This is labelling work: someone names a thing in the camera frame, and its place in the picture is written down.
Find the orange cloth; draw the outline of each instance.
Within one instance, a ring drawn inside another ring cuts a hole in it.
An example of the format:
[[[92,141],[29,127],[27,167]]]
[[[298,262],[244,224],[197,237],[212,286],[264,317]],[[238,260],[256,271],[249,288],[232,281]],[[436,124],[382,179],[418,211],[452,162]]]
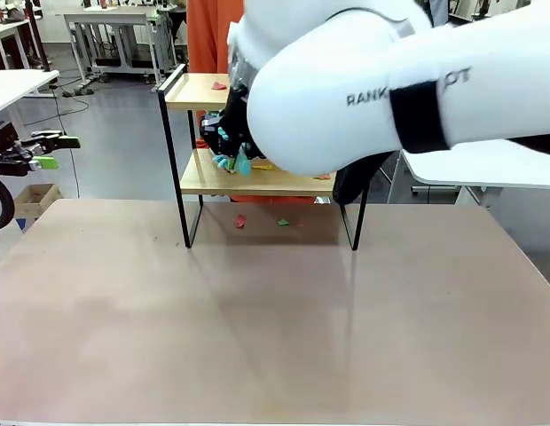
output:
[[[228,31],[230,22],[240,22],[243,0],[191,0],[187,7],[188,59],[191,73],[228,72]],[[197,122],[204,113],[197,112]],[[198,148],[208,146],[197,140]],[[313,197],[258,197],[238,195],[237,202],[298,202],[312,204]]]

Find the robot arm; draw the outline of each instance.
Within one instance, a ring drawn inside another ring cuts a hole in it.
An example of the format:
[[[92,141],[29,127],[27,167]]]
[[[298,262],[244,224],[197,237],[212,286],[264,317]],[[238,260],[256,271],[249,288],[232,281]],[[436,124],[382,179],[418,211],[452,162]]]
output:
[[[247,0],[230,37],[247,122],[240,108],[224,123],[282,169],[317,175],[401,148],[550,134],[550,4],[430,29],[411,1],[324,2],[341,7],[286,38],[260,2]]]

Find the equipment on desk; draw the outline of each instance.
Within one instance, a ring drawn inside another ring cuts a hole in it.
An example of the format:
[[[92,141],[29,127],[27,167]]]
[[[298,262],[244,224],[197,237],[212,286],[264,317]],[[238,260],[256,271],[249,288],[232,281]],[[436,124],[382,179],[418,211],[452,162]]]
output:
[[[31,133],[31,139],[21,141],[10,122],[0,122],[0,177],[24,177],[30,171],[56,168],[56,162],[51,157],[41,158],[40,155],[59,149],[77,148],[80,148],[78,138],[65,136],[57,130],[36,131]],[[11,193],[1,181],[0,202],[2,229],[11,222],[15,204]]]
[[[227,107],[200,123],[215,154],[310,176],[494,138],[550,154],[550,2],[431,29],[413,0],[247,0],[228,41]]]

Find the wooden shelf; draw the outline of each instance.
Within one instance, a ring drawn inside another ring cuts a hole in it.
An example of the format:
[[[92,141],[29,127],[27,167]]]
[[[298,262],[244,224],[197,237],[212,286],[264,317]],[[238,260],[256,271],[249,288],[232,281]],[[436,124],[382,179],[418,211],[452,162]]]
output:
[[[214,82],[225,84],[228,89],[213,91]],[[180,77],[177,84],[165,97],[170,109],[219,111],[224,109],[230,81],[227,74],[192,74]]]
[[[253,162],[254,165],[265,161]],[[196,149],[180,181],[185,194],[264,195],[264,196],[332,196],[334,175],[330,180],[296,176],[276,168],[255,170],[250,176],[220,170],[208,149]]]

